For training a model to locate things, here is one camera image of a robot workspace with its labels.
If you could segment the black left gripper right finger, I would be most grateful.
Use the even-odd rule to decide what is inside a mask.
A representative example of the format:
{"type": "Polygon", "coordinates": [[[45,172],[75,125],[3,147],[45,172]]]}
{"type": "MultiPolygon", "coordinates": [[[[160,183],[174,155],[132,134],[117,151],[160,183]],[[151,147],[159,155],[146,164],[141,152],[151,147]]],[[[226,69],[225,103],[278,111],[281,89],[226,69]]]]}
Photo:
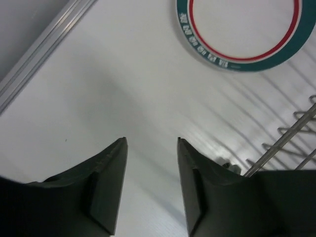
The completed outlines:
{"type": "Polygon", "coordinates": [[[315,236],[315,171],[260,171],[245,177],[183,138],[177,141],[177,156],[189,236],[315,236]]]}

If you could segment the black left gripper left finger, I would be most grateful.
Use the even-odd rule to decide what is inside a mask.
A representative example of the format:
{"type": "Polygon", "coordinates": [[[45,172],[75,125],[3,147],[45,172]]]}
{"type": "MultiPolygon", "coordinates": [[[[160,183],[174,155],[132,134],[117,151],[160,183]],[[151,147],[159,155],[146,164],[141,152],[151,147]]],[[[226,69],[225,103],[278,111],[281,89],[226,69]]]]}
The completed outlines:
{"type": "Polygon", "coordinates": [[[127,162],[125,137],[43,182],[0,179],[3,237],[111,237],[127,162]]]}

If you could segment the teal red rimmed plate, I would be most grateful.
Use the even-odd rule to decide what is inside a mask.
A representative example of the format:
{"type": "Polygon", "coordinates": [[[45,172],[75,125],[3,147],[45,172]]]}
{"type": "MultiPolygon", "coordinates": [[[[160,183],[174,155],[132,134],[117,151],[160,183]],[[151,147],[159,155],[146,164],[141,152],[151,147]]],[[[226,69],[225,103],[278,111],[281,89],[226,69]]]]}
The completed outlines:
{"type": "Polygon", "coordinates": [[[178,0],[181,33],[217,69],[260,72],[293,57],[316,26],[313,0],[178,0]]]}

